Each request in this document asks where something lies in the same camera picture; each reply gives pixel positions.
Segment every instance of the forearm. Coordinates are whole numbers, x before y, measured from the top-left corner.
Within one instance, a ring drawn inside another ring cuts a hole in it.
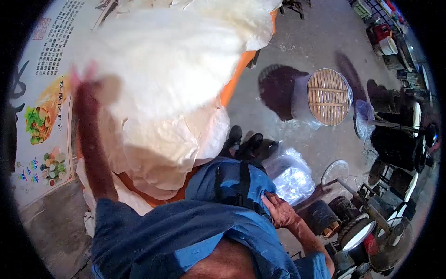
[[[79,136],[81,151],[85,160],[88,183],[96,200],[107,198],[118,200],[112,172],[99,137],[96,117],[80,117]]]
[[[327,253],[324,245],[320,242],[317,236],[310,230],[305,221],[299,216],[295,217],[295,221],[287,226],[287,229],[297,238],[302,244],[304,252],[309,255],[314,252],[321,252],[325,256],[325,264],[330,271],[331,276],[334,274],[335,265]]]

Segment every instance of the red stamp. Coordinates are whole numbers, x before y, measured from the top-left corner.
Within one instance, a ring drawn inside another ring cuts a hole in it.
[[[42,40],[43,36],[45,36],[46,30],[50,25],[51,18],[42,18],[34,29],[33,35],[31,36],[32,40]]]

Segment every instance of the poster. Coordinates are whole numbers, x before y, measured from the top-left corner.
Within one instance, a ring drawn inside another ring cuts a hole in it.
[[[76,42],[104,18],[103,4],[54,1],[31,32],[13,73],[10,103],[16,113],[17,154],[11,182],[19,209],[74,179],[68,73],[80,47]]]

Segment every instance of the food illustration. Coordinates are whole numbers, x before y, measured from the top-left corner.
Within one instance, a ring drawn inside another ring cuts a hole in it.
[[[43,156],[45,163],[40,165],[40,170],[45,185],[54,186],[66,176],[65,159],[65,154],[60,152],[59,146]]]
[[[25,122],[26,131],[31,134],[31,144],[42,143],[50,137],[69,93],[68,78],[60,76],[42,92],[34,108],[27,107]]]

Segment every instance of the hand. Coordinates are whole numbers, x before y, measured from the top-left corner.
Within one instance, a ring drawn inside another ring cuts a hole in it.
[[[276,194],[265,191],[265,195],[268,198],[261,196],[261,199],[271,214],[274,227],[286,228],[293,224],[298,216],[291,205]]]
[[[74,111],[80,120],[90,121],[99,113],[100,104],[95,97],[102,88],[102,84],[92,81],[95,72],[96,65],[94,62],[87,66],[83,78],[79,77],[74,67],[71,69],[70,80],[74,92]]]
[[[95,94],[100,90],[102,84],[99,82],[83,82],[76,88],[74,99],[74,111],[80,119],[91,120],[95,118],[100,109],[100,104],[95,98]]]

